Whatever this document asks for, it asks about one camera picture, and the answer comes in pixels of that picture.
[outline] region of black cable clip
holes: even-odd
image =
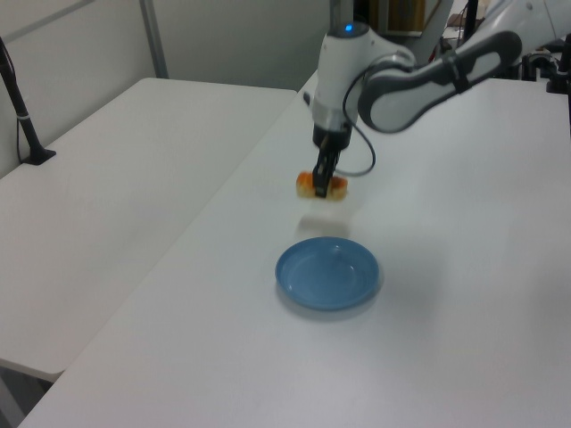
[[[449,51],[443,56],[443,66],[452,78],[452,84],[456,88],[457,94],[461,94],[470,88],[470,82],[468,82],[462,61],[455,51]]]

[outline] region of orange food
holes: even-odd
[[[341,201],[347,194],[347,185],[349,182],[346,178],[331,177],[327,188],[327,198],[333,201]],[[295,183],[297,195],[302,198],[315,198],[315,187],[313,187],[313,173],[303,171],[297,177]]]

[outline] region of blue plate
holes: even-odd
[[[320,237],[287,249],[276,264],[285,294],[313,309],[343,309],[375,294],[382,282],[375,256],[343,238]]]

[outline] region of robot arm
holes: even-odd
[[[321,48],[319,82],[310,103],[313,142],[319,147],[313,170],[316,194],[326,195],[339,153],[349,145],[351,121],[358,114],[376,131],[402,131],[435,105],[569,30],[570,0],[498,0],[468,42],[422,68],[406,48],[363,24],[330,31]],[[359,76],[364,79],[345,97]]]

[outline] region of white tabletop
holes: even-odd
[[[22,428],[568,426],[567,99],[489,81],[369,132],[377,168],[339,203],[295,196],[311,128],[298,96]],[[366,154],[355,137],[340,166]],[[278,257],[315,235],[375,254],[374,299],[279,291]]]
[[[145,79],[0,180],[0,366],[66,369],[294,96]]]

